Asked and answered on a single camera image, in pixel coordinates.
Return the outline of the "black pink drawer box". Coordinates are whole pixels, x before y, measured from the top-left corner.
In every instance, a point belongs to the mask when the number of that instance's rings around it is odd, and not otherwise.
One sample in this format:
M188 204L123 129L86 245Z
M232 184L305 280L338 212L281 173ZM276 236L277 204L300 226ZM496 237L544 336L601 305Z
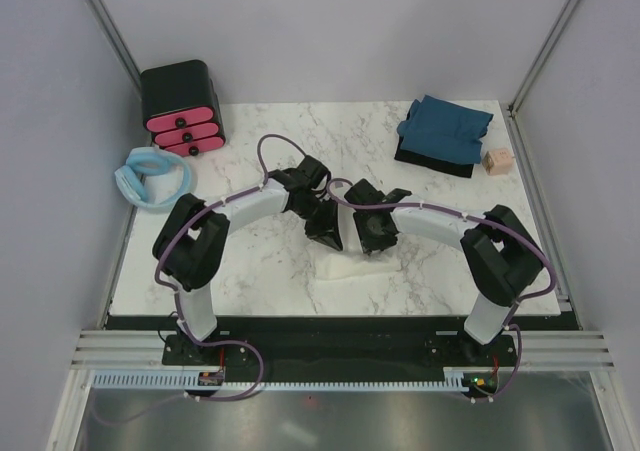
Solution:
M195 157L226 144L217 94L207 64L194 59L140 75L144 128L160 149Z

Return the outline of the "white t shirt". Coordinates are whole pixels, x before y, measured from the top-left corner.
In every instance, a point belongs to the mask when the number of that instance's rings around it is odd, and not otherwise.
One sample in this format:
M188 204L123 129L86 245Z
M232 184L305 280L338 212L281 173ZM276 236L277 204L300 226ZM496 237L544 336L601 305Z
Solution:
M365 254L362 251L353 219L354 211L338 208L338 227L342 251L311 242L307 246L314 275L320 281L336 281L371 275L395 273L401 270L396 248Z

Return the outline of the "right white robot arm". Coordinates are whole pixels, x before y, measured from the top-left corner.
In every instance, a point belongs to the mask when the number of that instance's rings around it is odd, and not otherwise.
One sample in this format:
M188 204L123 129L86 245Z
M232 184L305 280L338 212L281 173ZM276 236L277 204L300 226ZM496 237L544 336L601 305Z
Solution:
M507 326L522 293L543 270L544 254L515 213L496 205L482 216L427 203L396 188L385 194L362 179L345 193L362 250L383 251L400 234L421 236L463 253L478 290L458 339L467 363L483 363Z

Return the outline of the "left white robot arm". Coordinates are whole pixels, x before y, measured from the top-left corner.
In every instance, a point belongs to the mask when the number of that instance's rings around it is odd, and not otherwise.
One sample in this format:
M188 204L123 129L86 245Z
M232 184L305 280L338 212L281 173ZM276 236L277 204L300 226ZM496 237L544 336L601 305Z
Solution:
M329 169L306 156L295 168L274 170L258 184L213 204L193 194L178 199L152 248L156 282L173 291L178 324L188 336L185 353L208 364L219 353L210 282L218 272L229 235L268 216L292 212L308 239L341 252L337 204L320 189Z

